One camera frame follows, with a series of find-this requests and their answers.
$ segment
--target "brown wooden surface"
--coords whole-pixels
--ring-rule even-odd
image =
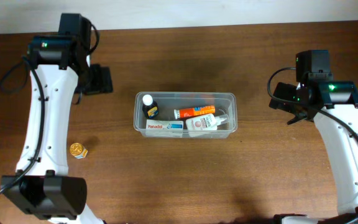
[[[34,34],[0,35],[0,78]],[[336,215],[336,190],[313,123],[268,107],[266,82],[295,54],[328,49],[337,80],[358,87],[358,22],[270,24],[101,32],[93,63],[110,67],[114,93],[72,106],[69,175],[84,177],[88,205],[108,223],[219,223],[276,213]],[[18,80],[23,73],[16,72]],[[295,83],[295,73],[277,80]],[[231,92],[238,130],[227,139],[147,139],[133,128],[140,91]],[[0,92],[0,177],[13,174],[23,147],[30,85]],[[44,223],[0,198],[3,223]]]

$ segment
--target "white bottle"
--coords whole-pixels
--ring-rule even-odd
[[[215,131],[221,124],[229,122],[229,115],[224,114],[215,117],[213,114],[205,114],[186,120],[186,127],[190,137],[197,137],[206,133],[201,131]]]

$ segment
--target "plastic bin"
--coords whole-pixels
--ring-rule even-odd
[[[171,134],[169,130],[146,130],[147,118],[144,116],[143,96],[150,94],[158,104],[158,115],[154,120],[183,121],[183,134]],[[175,119],[173,110],[194,108],[197,106],[215,106],[215,116],[228,114],[229,122],[218,126],[216,131],[187,130],[186,120]],[[145,137],[157,138],[191,138],[189,132],[196,133],[194,138],[227,138],[230,133],[237,130],[236,97],[232,93],[188,93],[188,92],[140,92],[136,95],[134,111],[134,128]]]

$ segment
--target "orange tube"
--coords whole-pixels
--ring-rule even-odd
[[[215,106],[211,105],[211,106],[201,106],[201,107],[188,108],[182,110],[173,110],[173,113],[175,114],[175,119],[188,118],[188,117],[199,116],[208,113],[215,113]]]

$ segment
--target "white wall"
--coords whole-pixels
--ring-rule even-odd
[[[358,20],[358,0],[0,0],[0,34],[57,31],[62,12],[98,29]]]

